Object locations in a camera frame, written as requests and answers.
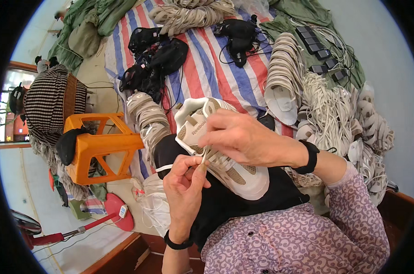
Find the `purple patterned shirt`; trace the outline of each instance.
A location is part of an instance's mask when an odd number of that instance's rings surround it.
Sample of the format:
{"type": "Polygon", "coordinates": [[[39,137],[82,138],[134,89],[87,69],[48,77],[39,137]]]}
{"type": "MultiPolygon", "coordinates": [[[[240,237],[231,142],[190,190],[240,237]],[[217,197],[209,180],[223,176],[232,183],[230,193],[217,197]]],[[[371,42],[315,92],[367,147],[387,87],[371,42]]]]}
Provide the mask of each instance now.
{"type": "Polygon", "coordinates": [[[306,203],[228,220],[201,252],[204,273],[377,273],[390,255],[382,218],[348,162],[330,189],[330,219],[306,203]]]}

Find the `hand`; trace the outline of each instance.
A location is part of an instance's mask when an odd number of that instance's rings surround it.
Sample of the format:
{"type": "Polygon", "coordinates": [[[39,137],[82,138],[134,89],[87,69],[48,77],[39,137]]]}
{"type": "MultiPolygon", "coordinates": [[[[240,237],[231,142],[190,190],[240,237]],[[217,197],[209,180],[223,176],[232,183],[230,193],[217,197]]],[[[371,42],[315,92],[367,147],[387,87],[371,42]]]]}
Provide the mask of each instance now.
{"type": "Polygon", "coordinates": [[[301,167],[309,160],[302,143],[276,134],[248,114],[225,109],[207,118],[207,133],[198,145],[212,145],[236,162],[252,166],[301,167]]]}
{"type": "Polygon", "coordinates": [[[169,239],[176,244],[188,239],[201,206],[201,191],[211,186],[206,179],[207,167],[201,161],[199,156],[178,155],[163,179],[171,213],[169,239]]]}

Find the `wrist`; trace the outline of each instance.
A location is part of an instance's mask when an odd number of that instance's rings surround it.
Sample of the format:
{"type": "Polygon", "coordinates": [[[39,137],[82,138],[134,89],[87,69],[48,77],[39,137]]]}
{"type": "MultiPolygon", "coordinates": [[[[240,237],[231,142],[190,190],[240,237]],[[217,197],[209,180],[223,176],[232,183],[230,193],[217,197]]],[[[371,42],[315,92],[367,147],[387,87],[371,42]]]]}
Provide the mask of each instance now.
{"type": "Polygon", "coordinates": [[[281,145],[282,148],[276,151],[285,151],[285,154],[276,155],[277,160],[275,166],[288,166],[292,168],[306,166],[309,162],[309,152],[306,146],[303,145],[301,142],[287,136],[281,136],[281,138],[287,138],[288,143],[290,144],[285,147],[284,140],[280,140],[278,142],[278,144],[281,145]]]}
{"type": "Polygon", "coordinates": [[[184,243],[190,236],[190,229],[179,228],[170,225],[169,227],[169,240],[172,243],[180,245],[184,243]]]}

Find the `white wall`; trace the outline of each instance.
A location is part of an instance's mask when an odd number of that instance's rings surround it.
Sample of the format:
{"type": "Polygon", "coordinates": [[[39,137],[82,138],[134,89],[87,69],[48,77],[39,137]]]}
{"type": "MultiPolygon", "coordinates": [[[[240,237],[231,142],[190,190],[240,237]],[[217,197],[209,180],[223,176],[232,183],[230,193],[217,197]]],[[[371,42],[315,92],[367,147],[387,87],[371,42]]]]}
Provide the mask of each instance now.
{"type": "Polygon", "coordinates": [[[374,86],[376,110],[395,132],[384,159],[391,181],[414,198],[414,60],[396,22],[379,0],[319,0],[355,49],[374,86]]]}
{"type": "Polygon", "coordinates": [[[70,0],[44,0],[27,24],[12,54],[12,61],[35,64],[35,57],[47,58],[48,51],[56,43],[56,33],[63,23],[55,20],[55,13],[69,6],[70,0]]]}
{"type": "MultiPolygon", "coordinates": [[[[31,148],[1,149],[0,173],[9,207],[40,222],[44,235],[70,232],[94,221],[79,221],[73,216],[70,208],[62,206],[57,191],[53,192],[50,188],[47,165],[42,158],[33,154],[31,148]]],[[[60,254],[41,261],[48,273],[80,273],[132,233],[111,225],[102,227],[101,224],[67,242],[39,251],[35,253],[35,257],[42,260],[88,236],[60,254]]]]}

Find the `plastic stool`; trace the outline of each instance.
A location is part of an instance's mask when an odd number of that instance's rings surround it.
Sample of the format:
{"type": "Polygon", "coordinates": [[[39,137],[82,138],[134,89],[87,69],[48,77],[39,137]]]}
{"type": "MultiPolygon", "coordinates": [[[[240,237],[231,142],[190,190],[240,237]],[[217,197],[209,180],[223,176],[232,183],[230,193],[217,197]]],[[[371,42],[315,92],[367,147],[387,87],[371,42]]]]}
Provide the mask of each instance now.
{"type": "Polygon", "coordinates": [[[78,200],[69,200],[68,206],[71,209],[72,214],[76,217],[78,220],[82,219],[89,219],[91,217],[91,214],[89,212],[83,212],[80,210],[80,205],[83,204],[85,201],[78,201],[78,200]]]}
{"type": "Polygon", "coordinates": [[[72,163],[67,166],[67,172],[74,183],[80,185],[100,184],[131,177],[128,171],[129,165],[131,164],[135,151],[144,148],[144,145],[140,134],[133,133],[120,119],[122,116],[123,112],[85,113],[73,114],[66,119],[64,133],[70,129],[80,128],[84,121],[100,121],[96,135],[85,133],[77,136],[76,153],[72,163]],[[122,133],[103,134],[103,129],[109,119],[114,122],[122,133]],[[117,152],[126,153],[119,171],[115,174],[105,162],[103,156],[117,152]],[[88,170],[93,157],[97,159],[107,175],[88,177],[88,170]]]}

